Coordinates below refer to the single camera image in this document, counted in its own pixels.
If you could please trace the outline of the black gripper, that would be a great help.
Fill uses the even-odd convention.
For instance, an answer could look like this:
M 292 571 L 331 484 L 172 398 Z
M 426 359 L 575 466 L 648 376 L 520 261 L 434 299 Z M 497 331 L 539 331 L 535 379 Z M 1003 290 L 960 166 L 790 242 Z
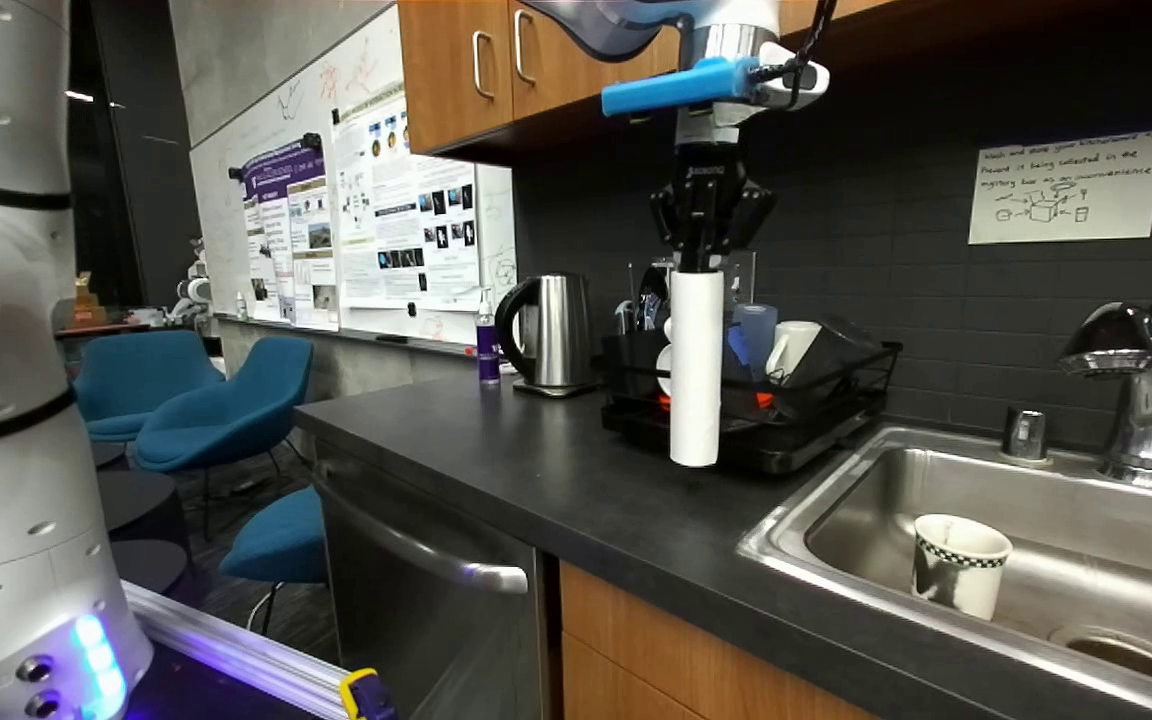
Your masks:
M 774 192 L 748 177 L 737 143 L 681 143 L 666 183 L 648 196 L 681 271 L 708 271 L 716 257 L 748 249 L 771 205 Z

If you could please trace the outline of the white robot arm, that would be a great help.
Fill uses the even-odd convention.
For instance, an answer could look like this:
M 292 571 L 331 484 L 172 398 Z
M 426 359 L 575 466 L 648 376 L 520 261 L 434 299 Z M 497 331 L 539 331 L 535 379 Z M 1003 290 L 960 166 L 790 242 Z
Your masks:
M 0 720 L 118 720 L 151 664 L 50 338 L 68 218 L 68 0 L 0 0 Z

